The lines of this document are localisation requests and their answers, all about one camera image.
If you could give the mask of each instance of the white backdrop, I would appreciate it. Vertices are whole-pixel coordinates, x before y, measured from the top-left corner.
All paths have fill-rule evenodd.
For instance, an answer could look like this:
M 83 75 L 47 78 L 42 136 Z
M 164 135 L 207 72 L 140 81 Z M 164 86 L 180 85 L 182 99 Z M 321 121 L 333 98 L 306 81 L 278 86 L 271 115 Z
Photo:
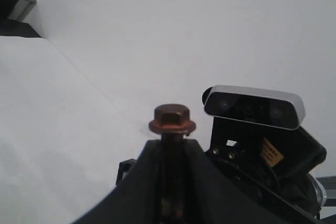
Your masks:
M 167 102 L 190 107 L 194 137 L 207 148 L 212 120 L 201 96 L 215 84 L 299 94 L 304 127 L 336 151 L 334 0 L 37 1 L 26 21 L 131 122 L 130 137 L 92 136 L 113 144 L 110 155 L 138 154 L 153 109 Z M 334 163 L 329 155 L 316 175 L 336 175 Z

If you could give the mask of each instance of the screw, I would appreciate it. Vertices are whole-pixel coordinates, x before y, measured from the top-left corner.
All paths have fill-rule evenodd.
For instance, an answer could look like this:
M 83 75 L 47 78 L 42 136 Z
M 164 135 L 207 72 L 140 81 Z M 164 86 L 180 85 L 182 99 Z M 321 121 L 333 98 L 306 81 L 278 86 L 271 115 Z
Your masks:
M 156 134 L 190 134 L 196 129 L 196 124 L 190 120 L 190 111 L 186 106 L 165 104 L 155 109 L 149 129 Z
M 213 152 L 215 155 L 218 155 L 218 154 L 219 154 L 219 149 L 214 148 L 214 149 L 212 150 L 212 152 Z
M 236 158 L 236 154 L 233 153 L 233 152 L 230 152 L 230 153 L 229 153 L 229 158 L 230 158 L 230 159 L 235 159 L 235 158 Z

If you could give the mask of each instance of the copper bolt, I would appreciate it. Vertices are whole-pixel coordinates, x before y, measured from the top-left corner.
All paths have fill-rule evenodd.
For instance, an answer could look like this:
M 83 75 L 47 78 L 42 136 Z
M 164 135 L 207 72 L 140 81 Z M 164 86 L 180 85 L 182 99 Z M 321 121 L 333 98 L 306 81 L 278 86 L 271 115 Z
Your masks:
M 196 129 L 196 124 L 190 120 L 190 111 L 186 106 L 165 104 L 155 109 L 149 129 L 156 134 L 190 134 Z

